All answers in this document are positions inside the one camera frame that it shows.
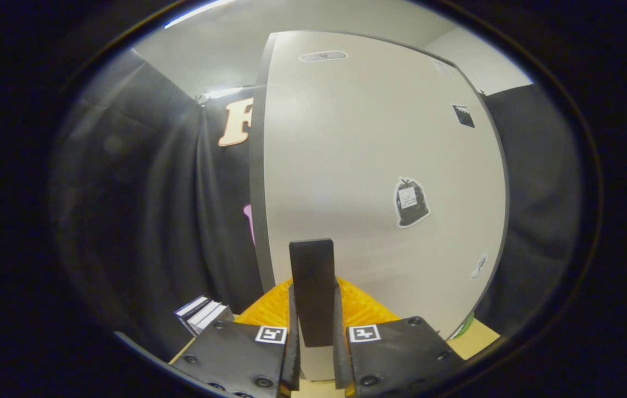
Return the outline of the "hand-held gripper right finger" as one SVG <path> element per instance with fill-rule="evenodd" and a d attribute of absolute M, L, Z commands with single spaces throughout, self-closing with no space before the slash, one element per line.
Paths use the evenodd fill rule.
<path fill-rule="evenodd" d="M 338 278 L 333 304 L 336 387 L 347 397 L 420 397 L 437 393 L 465 365 L 420 316 L 401 318 Z"/>

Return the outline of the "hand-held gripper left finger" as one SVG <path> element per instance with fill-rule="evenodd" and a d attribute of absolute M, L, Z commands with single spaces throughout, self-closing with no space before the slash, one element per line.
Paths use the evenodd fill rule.
<path fill-rule="evenodd" d="M 234 320 L 215 319 L 171 365 L 220 395 L 289 397 L 301 358 L 292 280 L 257 299 Z"/>

